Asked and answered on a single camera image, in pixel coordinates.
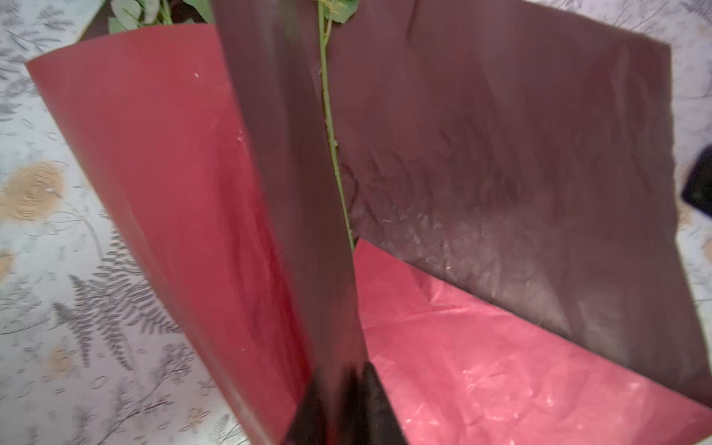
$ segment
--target red wrapping paper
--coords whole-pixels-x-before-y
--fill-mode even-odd
[[[210,26],[152,27],[29,69],[253,444],[281,440],[308,345]],[[370,358],[412,444],[692,444],[712,412],[361,241]]]

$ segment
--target green leaf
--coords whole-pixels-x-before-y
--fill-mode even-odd
[[[331,9],[334,11],[333,16],[331,16],[329,3],[331,3]],[[358,0],[326,0],[324,6],[324,18],[328,20],[329,16],[331,16],[331,19],[336,23],[346,23],[358,9]]]
[[[158,10],[161,8],[161,0],[144,0],[143,23],[150,25],[156,21]]]
[[[206,22],[215,23],[215,16],[213,15],[213,8],[210,6],[210,0],[183,0],[183,2],[193,6]]]
[[[121,24],[116,17],[109,17],[109,34],[116,34],[121,31],[126,31],[126,28]]]
[[[141,16],[141,5],[136,0],[111,0],[111,10],[118,21],[126,29],[139,27],[138,18]]]

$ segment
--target white tablecloth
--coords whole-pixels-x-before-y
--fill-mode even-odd
[[[712,142],[712,0],[539,3],[671,44],[681,187]],[[0,445],[246,443],[22,66],[99,7],[0,0]],[[712,221],[681,203],[677,239],[712,339]]]

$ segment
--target patterned tablecloth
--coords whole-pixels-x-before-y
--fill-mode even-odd
[[[712,0],[539,3],[672,46],[681,187],[712,142]],[[0,0],[0,445],[246,443],[23,67],[73,43],[99,7]],[[712,221],[682,203],[679,221],[712,339]]]

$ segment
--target table surface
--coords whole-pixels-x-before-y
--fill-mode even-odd
[[[712,0],[537,2],[671,45],[682,187],[712,142]],[[74,43],[99,7],[99,0],[0,0],[0,204],[37,187],[26,180],[37,173],[47,192],[23,209],[22,224],[0,211],[0,445],[247,443],[180,332],[122,320],[109,295],[92,303],[101,306],[89,308],[83,336],[71,329],[71,316],[85,308],[83,286],[105,286],[102,272],[117,258],[122,284],[151,293],[22,66]],[[712,221],[680,202],[677,241],[712,339]],[[147,310],[154,309],[163,311],[151,296]]]

